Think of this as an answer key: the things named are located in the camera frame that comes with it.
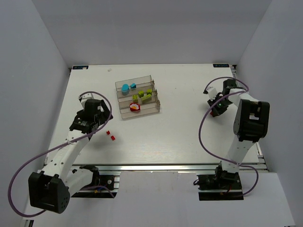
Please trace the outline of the teal round lego piece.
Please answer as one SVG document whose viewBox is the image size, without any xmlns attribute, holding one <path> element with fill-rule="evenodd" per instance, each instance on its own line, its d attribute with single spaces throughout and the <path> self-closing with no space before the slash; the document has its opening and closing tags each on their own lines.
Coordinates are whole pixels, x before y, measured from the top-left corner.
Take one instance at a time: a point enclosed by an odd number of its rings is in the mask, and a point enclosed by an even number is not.
<svg viewBox="0 0 303 227">
<path fill-rule="evenodd" d="M 126 96 L 129 93 L 129 85 L 128 84 L 123 84 L 121 87 L 121 93 L 122 95 Z"/>
</svg>

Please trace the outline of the red round lego piece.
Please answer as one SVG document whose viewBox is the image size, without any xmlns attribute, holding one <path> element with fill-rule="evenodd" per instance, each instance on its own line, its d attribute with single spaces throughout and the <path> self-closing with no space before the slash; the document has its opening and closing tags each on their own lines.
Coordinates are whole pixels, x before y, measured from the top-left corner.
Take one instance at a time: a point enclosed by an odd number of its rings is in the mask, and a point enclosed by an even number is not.
<svg viewBox="0 0 303 227">
<path fill-rule="evenodd" d="M 130 103 L 129 108 L 131 112 L 137 112 L 141 110 L 141 106 L 138 103 Z"/>
</svg>

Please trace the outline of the green 2x2 lego brick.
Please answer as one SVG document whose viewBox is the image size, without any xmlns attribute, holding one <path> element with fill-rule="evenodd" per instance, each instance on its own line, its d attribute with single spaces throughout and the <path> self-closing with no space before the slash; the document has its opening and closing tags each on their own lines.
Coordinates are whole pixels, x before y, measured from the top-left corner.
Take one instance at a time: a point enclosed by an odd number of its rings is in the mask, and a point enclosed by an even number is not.
<svg viewBox="0 0 303 227">
<path fill-rule="evenodd" d="M 139 92 L 138 92 L 138 96 L 139 96 L 139 97 L 143 97 L 143 96 L 144 96 L 144 92 L 143 92 L 143 91 L 139 91 Z"/>
<path fill-rule="evenodd" d="M 148 89 L 146 92 L 147 95 L 152 95 L 152 89 Z"/>
</svg>

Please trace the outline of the green 2x4 lego brick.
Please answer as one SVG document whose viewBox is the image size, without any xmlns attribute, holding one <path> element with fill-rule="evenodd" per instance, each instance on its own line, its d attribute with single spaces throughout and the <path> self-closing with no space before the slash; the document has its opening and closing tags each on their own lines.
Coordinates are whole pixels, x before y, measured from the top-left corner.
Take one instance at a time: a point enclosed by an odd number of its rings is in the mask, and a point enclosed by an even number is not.
<svg viewBox="0 0 303 227">
<path fill-rule="evenodd" d="M 145 95 L 145 96 L 143 96 L 143 97 L 141 98 L 141 101 L 142 101 L 143 104 L 148 103 L 148 102 L 151 101 L 151 100 L 152 100 L 152 95 L 150 95 L 150 94 Z"/>
</svg>

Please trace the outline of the small teal lego brick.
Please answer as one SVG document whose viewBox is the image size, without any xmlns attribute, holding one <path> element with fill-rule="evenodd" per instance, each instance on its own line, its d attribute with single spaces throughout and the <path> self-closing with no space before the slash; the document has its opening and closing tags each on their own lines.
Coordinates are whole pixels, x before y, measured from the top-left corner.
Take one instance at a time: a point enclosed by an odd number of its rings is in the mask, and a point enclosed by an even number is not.
<svg viewBox="0 0 303 227">
<path fill-rule="evenodd" d="M 132 84 L 130 85 L 130 89 L 131 89 L 131 90 L 136 89 L 136 84 L 135 84 L 135 83 L 132 83 Z"/>
</svg>

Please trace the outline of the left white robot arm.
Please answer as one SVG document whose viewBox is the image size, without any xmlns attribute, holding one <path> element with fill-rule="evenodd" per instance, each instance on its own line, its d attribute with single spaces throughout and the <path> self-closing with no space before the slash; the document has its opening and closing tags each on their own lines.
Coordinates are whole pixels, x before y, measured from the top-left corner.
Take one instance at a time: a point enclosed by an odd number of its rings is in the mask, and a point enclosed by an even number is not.
<svg viewBox="0 0 303 227">
<path fill-rule="evenodd" d="M 87 99 L 70 126 L 66 142 L 53 159 L 39 173 L 28 179 L 30 205 L 61 214 L 70 198 L 86 187 L 97 186 L 100 174 L 96 166 L 83 165 L 70 173 L 77 156 L 88 144 L 92 133 L 112 119 L 104 100 Z"/>
</svg>

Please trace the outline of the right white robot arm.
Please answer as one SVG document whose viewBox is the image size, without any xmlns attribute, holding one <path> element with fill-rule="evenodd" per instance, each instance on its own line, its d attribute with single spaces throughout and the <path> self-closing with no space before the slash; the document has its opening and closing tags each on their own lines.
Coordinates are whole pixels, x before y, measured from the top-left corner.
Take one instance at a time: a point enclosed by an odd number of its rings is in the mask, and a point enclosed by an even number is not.
<svg viewBox="0 0 303 227">
<path fill-rule="evenodd" d="M 253 98 L 247 87 L 239 87 L 235 79 L 226 79 L 222 92 L 207 86 L 204 93 L 209 96 L 207 102 L 212 117 L 222 115 L 230 105 L 237 107 L 233 123 L 234 139 L 226 157 L 220 161 L 215 171 L 217 178 L 232 178 L 239 172 L 250 148 L 266 136 L 270 104 Z"/>
</svg>

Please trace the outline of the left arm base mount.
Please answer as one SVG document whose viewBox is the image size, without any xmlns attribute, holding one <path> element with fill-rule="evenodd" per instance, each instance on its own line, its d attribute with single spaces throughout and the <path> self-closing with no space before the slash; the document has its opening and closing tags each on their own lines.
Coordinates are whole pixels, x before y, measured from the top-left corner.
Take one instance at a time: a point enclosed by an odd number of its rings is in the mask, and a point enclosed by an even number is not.
<svg viewBox="0 0 303 227">
<path fill-rule="evenodd" d="M 88 185 L 77 193 L 72 195 L 72 198 L 115 198 L 118 188 L 120 175 L 119 173 L 111 171 L 99 171 L 96 166 L 83 165 L 78 169 L 73 169 L 72 173 L 75 174 L 80 170 L 89 170 L 92 172 L 92 179 Z"/>
</svg>

